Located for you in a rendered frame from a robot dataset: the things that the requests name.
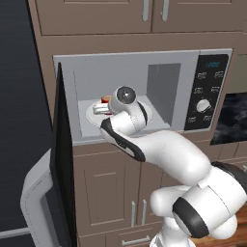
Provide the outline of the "beige drawer front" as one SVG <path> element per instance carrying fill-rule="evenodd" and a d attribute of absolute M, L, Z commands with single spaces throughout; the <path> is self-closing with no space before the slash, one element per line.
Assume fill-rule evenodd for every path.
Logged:
<path fill-rule="evenodd" d="M 154 236 L 161 230 L 161 222 L 148 224 L 142 227 L 133 227 L 121 231 L 115 231 L 106 235 L 105 247 L 123 247 L 122 240 L 134 240 L 144 238 L 147 235 L 151 238 L 150 241 L 129 245 L 126 247 L 150 247 L 150 243 Z"/>

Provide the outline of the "black microwave door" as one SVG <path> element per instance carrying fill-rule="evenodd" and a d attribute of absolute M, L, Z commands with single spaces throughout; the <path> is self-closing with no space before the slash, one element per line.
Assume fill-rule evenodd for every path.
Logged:
<path fill-rule="evenodd" d="M 62 64 L 57 67 L 50 172 L 67 247 L 77 247 L 72 141 Z"/>

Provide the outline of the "beige cupboard run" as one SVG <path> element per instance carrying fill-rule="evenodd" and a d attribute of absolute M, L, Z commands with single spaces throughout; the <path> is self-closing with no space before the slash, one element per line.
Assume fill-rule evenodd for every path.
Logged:
<path fill-rule="evenodd" d="M 247 173 L 247 141 L 216 145 L 212 150 L 212 161 L 233 164 Z"/>

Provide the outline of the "white microwave knob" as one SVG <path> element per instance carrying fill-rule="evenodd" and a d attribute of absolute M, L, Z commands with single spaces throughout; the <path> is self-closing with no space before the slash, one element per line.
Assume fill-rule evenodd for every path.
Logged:
<path fill-rule="evenodd" d="M 207 99 L 201 99 L 196 106 L 196 109 L 199 113 L 204 113 L 211 107 L 210 102 Z"/>

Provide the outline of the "red cup of tea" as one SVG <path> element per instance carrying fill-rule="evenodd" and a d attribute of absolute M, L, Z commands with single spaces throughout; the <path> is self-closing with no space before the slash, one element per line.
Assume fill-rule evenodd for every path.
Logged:
<path fill-rule="evenodd" d="M 110 96 L 102 96 L 101 103 L 103 105 L 103 109 L 105 110 L 105 115 L 111 115 L 111 111 L 109 110 L 108 103 L 110 101 Z"/>

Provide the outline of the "beige cupboard door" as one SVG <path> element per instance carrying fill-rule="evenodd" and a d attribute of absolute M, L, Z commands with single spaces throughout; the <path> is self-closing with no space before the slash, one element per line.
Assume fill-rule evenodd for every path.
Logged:
<path fill-rule="evenodd" d="M 151 31 L 143 20 L 143 0 L 35 0 L 45 36 L 131 34 Z"/>
<path fill-rule="evenodd" d="M 147 212 L 145 225 L 162 221 L 162 217 L 156 216 L 151 211 L 150 196 L 151 192 L 168 186 L 179 185 L 179 182 L 168 174 L 163 172 L 159 167 L 150 163 L 141 164 L 140 183 L 139 183 L 139 202 L 137 207 L 137 219 L 136 223 L 141 224 L 142 211 L 143 211 L 143 199 L 147 201 Z"/>
<path fill-rule="evenodd" d="M 244 29 L 247 0 L 170 0 L 163 21 L 163 0 L 154 0 L 154 33 L 238 32 Z"/>
<path fill-rule="evenodd" d="M 131 227 L 141 163 L 121 151 L 74 157 L 74 189 L 79 236 Z"/>

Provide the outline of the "grey microwave oven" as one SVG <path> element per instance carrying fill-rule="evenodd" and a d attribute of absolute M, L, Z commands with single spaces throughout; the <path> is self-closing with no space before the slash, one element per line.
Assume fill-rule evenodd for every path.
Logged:
<path fill-rule="evenodd" d="M 72 143 L 100 143 L 99 126 L 86 117 L 87 108 L 121 86 L 146 96 L 154 114 L 142 135 L 169 129 L 180 133 L 209 131 L 222 93 L 233 51 L 179 51 L 55 55 L 62 64 Z M 201 99 L 211 107 L 196 109 Z"/>

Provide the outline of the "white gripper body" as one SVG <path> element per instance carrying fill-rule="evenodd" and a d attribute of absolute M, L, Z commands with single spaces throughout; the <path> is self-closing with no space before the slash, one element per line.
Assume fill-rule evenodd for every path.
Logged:
<path fill-rule="evenodd" d="M 95 115 L 111 115 L 111 111 L 107 103 L 97 103 L 93 106 L 93 111 Z"/>

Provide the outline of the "white microwave turntable plate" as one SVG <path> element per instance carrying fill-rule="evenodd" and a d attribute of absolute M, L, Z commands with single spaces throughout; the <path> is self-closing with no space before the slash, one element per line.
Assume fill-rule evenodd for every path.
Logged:
<path fill-rule="evenodd" d="M 137 100 L 144 106 L 147 114 L 148 114 L 148 121 L 150 121 L 153 117 L 154 114 L 154 110 L 152 108 L 151 103 L 149 102 L 148 98 L 146 96 L 138 96 Z M 108 118 L 108 115 L 105 114 L 95 114 L 94 113 L 94 107 L 99 104 L 99 100 L 93 102 L 86 111 L 86 117 L 87 120 L 91 123 L 94 124 L 96 126 L 100 126 L 101 122 L 104 119 Z"/>

